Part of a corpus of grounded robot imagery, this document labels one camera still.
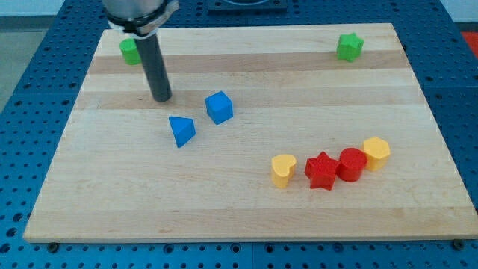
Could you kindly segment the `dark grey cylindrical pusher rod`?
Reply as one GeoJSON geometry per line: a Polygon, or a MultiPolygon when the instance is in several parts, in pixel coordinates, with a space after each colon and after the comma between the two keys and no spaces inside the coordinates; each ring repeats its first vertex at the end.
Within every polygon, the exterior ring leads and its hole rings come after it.
{"type": "Polygon", "coordinates": [[[135,40],[135,44],[153,99],[156,102],[168,101],[172,90],[157,35],[135,40]]]}

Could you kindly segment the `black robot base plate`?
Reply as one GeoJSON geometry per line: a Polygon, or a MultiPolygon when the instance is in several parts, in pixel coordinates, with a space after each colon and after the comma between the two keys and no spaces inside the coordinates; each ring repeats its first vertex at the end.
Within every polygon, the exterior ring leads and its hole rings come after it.
{"type": "Polygon", "coordinates": [[[208,0],[208,12],[286,11],[288,0],[208,0]]]}

